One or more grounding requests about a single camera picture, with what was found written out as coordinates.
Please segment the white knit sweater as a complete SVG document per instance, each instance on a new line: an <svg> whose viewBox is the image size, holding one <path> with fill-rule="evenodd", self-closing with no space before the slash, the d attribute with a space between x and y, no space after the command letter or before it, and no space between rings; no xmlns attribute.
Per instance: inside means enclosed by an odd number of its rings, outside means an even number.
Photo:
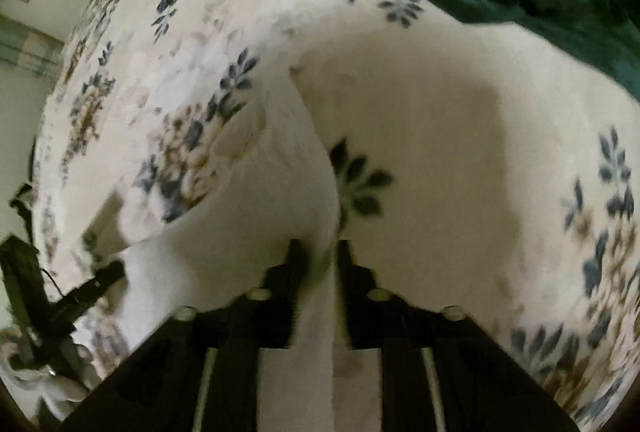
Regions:
<svg viewBox="0 0 640 432"><path fill-rule="evenodd" d="M221 309L262 283L300 241L309 270L293 339L260 354L255 431L376 431L378 356L346 343L334 267L338 190L292 70L271 65L206 151L208 191L160 221L152 193L115 193L90 227L125 265L116 321L134 351L184 307Z"/></svg>

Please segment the floral bed cover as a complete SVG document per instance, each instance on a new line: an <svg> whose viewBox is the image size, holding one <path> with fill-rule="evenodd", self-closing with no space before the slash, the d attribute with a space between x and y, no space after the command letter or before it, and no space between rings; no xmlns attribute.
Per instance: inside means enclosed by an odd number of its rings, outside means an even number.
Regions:
<svg viewBox="0 0 640 432"><path fill-rule="evenodd" d="M91 0L36 144L60 286L109 260L90 227L113 194L154 194L162 222L204 198L206 151L274 64L328 154L337 239L417 307L464 308L603 430L639 372L639 104L525 28L428 0ZM121 291L78 330L99 374L134 351Z"/></svg>

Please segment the grey-green left curtain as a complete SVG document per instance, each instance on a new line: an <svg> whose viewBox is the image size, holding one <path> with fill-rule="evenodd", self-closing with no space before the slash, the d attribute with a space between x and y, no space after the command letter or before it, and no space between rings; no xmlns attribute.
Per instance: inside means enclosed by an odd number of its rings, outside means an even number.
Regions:
<svg viewBox="0 0 640 432"><path fill-rule="evenodd" d="M37 76L56 78L63 44L22 23L0 18L1 62Z"/></svg>

